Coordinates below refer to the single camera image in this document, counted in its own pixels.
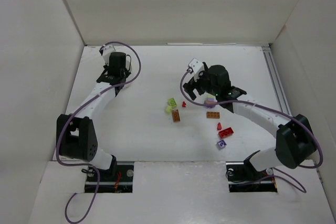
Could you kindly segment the pale yellow-green lego piece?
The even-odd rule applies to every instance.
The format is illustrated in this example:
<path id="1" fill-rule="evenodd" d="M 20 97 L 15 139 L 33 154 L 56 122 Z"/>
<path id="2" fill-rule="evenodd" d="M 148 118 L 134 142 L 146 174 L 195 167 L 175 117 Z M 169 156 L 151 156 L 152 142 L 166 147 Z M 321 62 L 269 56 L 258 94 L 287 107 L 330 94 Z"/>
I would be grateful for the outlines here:
<path id="1" fill-rule="evenodd" d="M 166 113 L 172 113 L 172 110 L 173 110 L 173 108 L 170 105 L 168 105 L 165 109 Z"/>

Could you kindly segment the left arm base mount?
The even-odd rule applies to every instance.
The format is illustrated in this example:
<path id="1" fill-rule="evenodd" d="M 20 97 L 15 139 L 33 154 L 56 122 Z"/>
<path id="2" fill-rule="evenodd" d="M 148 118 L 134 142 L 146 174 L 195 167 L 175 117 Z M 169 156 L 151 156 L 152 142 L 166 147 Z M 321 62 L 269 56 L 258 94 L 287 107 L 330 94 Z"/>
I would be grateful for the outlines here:
<path id="1" fill-rule="evenodd" d="M 94 193 L 97 185 L 97 173 L 93 168 L 83 168 L 86 175 L 85 193 Z M 133 191 L 134 162 L 117 162 L 116 174 L 111 177 L 106 171 L 100 171 L 98 193 L 132 193 Z"/>

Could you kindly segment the purple lego assembly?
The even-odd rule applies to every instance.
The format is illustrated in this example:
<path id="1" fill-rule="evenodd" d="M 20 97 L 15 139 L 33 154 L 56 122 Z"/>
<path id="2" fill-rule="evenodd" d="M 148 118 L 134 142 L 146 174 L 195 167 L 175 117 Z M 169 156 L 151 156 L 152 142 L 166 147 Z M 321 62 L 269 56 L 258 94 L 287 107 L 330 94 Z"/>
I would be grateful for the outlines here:
<path id="1" fill-rule="evenodd" d="M 207 108 L 214 108 L 216 103 L 217 103 L 216 97 L 211 94 L 208 94 L 204 100 L 204 104 Z"/>

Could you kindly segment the lime green lego brick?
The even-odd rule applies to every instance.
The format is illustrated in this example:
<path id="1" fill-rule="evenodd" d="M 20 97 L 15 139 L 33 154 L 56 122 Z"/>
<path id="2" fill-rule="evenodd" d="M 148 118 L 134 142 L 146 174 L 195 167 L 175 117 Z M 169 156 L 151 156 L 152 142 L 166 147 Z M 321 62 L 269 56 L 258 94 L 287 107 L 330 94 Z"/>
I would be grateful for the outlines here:
<path id="1" fill-rule="evenodd" d="M 170 98 L 170 99 L 168 99 L 168 104 L 169 104 L 169 106 L 171 106 L 172 108 L 175 108 L 175 107 L 177 106 L 177 103 L 176 103 L 176 101 L 175 101 L 174 98 Z"/>

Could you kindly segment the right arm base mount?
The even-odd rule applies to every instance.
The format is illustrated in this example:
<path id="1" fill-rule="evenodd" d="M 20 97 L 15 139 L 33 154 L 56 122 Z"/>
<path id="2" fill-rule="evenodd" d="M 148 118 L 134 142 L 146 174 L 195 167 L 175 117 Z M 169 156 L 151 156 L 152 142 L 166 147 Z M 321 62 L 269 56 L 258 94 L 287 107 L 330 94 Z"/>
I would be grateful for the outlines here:
<path id="1" fill-rule="evenodd" d="M 226 162 L 225 176 L 230 193 L 277 193 L 272 168 L 256 171 L 243 162 Z"/>

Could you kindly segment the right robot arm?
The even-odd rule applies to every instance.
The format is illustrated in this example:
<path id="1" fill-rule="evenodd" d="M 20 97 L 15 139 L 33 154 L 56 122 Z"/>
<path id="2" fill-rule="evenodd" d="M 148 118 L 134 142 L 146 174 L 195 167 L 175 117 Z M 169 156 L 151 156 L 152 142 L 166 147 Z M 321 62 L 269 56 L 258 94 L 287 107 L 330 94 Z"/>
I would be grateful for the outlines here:
<path id="1" fill-rule="evenodd" d="M 190 103 L 195 103 L 197 95 L 213 95 L 215 106 L 252 121 L 275 138 L 273 147 L 256 151 L 244 160 L 250 172 L 261 172 L 281 165 L 290 169 L 302 167 L 303 161 L 314 152 L 318 152 L 320 158 L 312 168 L 322 164 L 321 147 L 305 116 L 291 116 L 260 104 L 245 90 L 231 84 L 224 66 L 208 67 L 205 62 L 193 59 L 186 73 L 191 75 L 191 79 L 188 82 L 181 80 L 180 90 Z"/>

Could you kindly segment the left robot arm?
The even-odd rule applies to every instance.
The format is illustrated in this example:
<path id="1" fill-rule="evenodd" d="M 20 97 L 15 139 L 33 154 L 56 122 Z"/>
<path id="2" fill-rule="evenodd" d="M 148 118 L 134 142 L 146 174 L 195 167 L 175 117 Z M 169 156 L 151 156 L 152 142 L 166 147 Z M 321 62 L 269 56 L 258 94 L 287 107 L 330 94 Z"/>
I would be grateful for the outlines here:
<path id="1" fill-rule="evenodd" d="M 62 114 L 58 117 L 56 144 L 59 157 L 80 160 L 93 165 L 101 173 L 115 176 L 116 157 L 99 147 L 94 122 L 119 94 L 131 74 L 131 57 L 124 52 L 111 52 L 105 59 L 104 71 L 75 116 Z"/>

